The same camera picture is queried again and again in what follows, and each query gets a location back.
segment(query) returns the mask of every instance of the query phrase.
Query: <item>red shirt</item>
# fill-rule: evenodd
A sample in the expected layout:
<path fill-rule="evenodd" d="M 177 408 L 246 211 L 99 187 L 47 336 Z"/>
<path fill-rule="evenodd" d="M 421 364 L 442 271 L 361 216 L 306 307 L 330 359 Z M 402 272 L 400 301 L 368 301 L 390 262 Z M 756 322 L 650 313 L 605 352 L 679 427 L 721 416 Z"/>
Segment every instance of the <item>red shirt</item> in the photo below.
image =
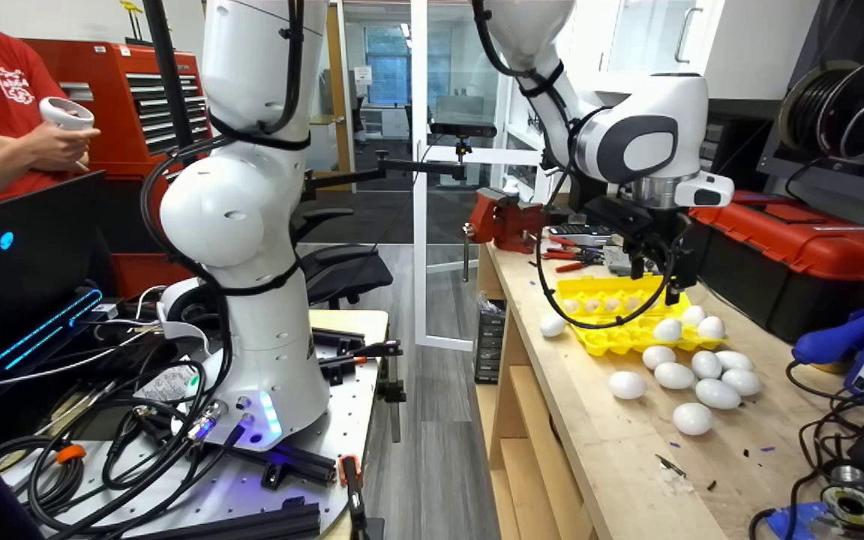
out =
<path fill-rule="evenodd" d="M 0 135 L 18 138 L 33 131 L 41 124 L 41 97 L 62 97 L 62 89 L 31 45 L 0 32 Z M 25 175 L 0 191 L 0 201 L 52 182 L 53 176 L 47 175 Z"/>

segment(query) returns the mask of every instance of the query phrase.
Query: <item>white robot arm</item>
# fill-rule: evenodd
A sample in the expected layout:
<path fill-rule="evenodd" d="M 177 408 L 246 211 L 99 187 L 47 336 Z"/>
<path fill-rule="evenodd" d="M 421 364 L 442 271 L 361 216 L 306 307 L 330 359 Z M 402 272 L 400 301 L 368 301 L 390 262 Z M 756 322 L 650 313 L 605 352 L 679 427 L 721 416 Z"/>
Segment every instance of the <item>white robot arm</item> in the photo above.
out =
<path fill-rule="evenodd" d="M 515 78 L 551 160 L 574 179 L 605 182 L 605 198 L 588 212 L 626 239 L 633 262 L 643 263 L 644 254 L 673 283 L 691 284 L 682 262 L 668 259 L 682 211 L 723 208 L 734 191 L 732 179 L 699 170 L 705 81 L 691 72 L 656 72 L 614 106 L 578 103 L 551 43 L 574 0 L 471 0 L 471 9 L 493 66 Z"/>
<path fill-rule="evenodd" d="M 189 376 L 186 387 L 217 387 L 221 373 L 197 432 L 206 445 L 248 427 L 235 445 L 265 452 L 328 411 L 290 245 L 322 27 L 325 0 L 206 2 L 200 81 L 219 143 L 183 169 L 159 204 L 163 235 L 221 288 L 228 313 L 228 346 L 206 356 L 206 382 Z M 177 283 L 163 297 L 194 284 Z"/>

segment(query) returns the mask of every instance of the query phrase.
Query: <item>red toolbox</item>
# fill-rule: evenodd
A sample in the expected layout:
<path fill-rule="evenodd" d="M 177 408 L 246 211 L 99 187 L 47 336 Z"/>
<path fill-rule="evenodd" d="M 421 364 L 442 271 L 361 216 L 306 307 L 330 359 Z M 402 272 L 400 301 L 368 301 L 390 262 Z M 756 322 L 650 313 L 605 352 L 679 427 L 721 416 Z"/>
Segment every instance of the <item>red toolbox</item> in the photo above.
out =
<path fill-rule="evenodd" d="M 768 334 L 794 343 L 864 310 L 864 224 L 750 191 L 693 220 L 699 278 Z"/>

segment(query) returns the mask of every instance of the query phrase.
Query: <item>red tool chest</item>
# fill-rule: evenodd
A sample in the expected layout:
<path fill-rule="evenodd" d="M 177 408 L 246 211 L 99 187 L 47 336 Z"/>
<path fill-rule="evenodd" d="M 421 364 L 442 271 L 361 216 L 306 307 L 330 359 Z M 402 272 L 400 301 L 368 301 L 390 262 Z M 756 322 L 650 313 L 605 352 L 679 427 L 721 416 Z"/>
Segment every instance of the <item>red tool chest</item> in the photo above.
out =
<path fill-rule="evenodd" d="M 165 81 L 149 45 L 26 38 L 68 99 L 92 108 L 101 138 L 90 166 L 109 179 L 144 179 L 177 148 Z M 194 142 L 210 138 L 192 54 L 174 54 Z"/>
<path fill-rule="evenodd" d="M 701 283 L 773 336 L 794 343 L 864 310 L 864 224 L 750 191 L 693 220 Z"/>

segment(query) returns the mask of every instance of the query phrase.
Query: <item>blue light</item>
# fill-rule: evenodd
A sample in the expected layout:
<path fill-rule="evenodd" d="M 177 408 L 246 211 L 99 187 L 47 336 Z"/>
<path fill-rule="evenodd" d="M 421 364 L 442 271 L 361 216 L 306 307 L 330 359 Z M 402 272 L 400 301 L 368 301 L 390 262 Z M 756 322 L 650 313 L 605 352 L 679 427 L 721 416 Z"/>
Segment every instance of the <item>blue light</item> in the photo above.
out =
<path fill-rule="evenodd" d="M 88 316 L 99 302 L 101 302 L 101 292 L 90 288 L 81 297 L 75 297 L 66 310 L 52 316 L 46 324 L 39 324 L 35 330 L 25 334 L 18 343 L 12 343 L 5 352 L 0 352 L 0 364 L 14 353 L 12 364 L 5 364 L 5 373 L 14 368 L 18 364 L 25 364 L 41 346 L 47 346 L 60 334 L 62 319 L 78 322 L 81 316 Z"/>
<path fill-rule="evenodd" d="M 0 252 L 10 252 L 14 245 L 14 232 L 0 235 Z"/>

